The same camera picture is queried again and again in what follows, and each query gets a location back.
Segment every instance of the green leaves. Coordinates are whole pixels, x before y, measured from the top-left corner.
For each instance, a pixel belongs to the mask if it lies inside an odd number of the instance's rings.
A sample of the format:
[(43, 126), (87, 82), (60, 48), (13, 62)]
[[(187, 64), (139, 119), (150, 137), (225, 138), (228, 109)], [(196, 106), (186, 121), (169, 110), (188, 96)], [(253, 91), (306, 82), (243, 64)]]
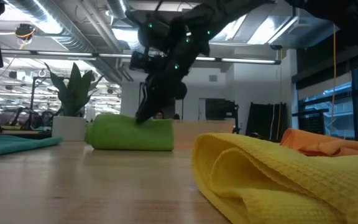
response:
[(96, 88), (96, 85), (102, 77), (91, 85), (93, 76), (92, 70), (86, 72), (81, 77), (80, 69), (74, 63), (71, 70), (70, 81), (66, 86), (63, 79), (51, 72), (47, 64), (46, 66), (50, 72), (50, 78), (53, 85), (59, 89), (58, 97), (62, 102), (64, 115), (78, 116), (81, 108), (84, 107), (91, 98), (91, 95), (88, 96), (88, 92)]
[(103, 77), (104, 77), (104, 75), (100, 76), (99, 79), (98, 79), (98, 81), (92, 83), (91, 86), (89, 87), (89, 91), (95, 89), (96, 86), (98, 85), (98, 83), (100, 82), (100, 80), (102, 80)]

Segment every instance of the potted plant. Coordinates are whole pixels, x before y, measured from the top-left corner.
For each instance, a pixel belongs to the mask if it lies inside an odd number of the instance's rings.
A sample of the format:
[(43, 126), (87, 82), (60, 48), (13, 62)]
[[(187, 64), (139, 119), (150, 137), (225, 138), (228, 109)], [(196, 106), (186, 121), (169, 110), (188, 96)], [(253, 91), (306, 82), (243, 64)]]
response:
[(91, 83), (94, 78), (92, 70), (81, 76), (80, 69), (74, 63), (66, 86), (64, 78), (54, 74), (49, 66), (45, 65), (53, 85), (58, 89), (58, 98), (62, 102), (62, 116), (53, 117), (52, 136), (60, 136), (64, 141), (84, 141), (86, 120), (80, 117), (80, 112), (89, 102), (103, 76)]

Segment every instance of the white planter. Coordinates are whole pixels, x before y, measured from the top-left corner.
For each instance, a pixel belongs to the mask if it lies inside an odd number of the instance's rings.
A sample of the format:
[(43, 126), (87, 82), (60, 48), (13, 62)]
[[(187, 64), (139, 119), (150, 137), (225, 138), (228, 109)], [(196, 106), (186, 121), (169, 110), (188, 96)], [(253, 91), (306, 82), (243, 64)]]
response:
[(53, 117), (52, 137), (62, 137), (63, 141), (84, 141), (85, 130), (85, 118)]

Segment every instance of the desk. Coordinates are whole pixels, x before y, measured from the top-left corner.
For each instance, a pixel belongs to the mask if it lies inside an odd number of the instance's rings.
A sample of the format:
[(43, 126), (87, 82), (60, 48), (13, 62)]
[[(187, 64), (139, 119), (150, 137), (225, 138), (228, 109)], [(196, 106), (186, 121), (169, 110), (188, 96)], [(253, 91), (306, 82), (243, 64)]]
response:
[(198, 191), (190, 153), (71, 142), (0, 156), (0, 223), (229, 223)]

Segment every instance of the rolled green towel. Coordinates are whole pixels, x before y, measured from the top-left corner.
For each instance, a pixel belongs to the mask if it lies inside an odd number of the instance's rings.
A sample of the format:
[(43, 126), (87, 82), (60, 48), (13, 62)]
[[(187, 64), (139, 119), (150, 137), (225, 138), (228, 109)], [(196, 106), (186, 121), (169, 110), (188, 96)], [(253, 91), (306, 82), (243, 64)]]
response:
[(118, 114), (98, 115), (86, 130), (85, 141), (95, 149), (171, 151), (173, 121), (135, 119)]

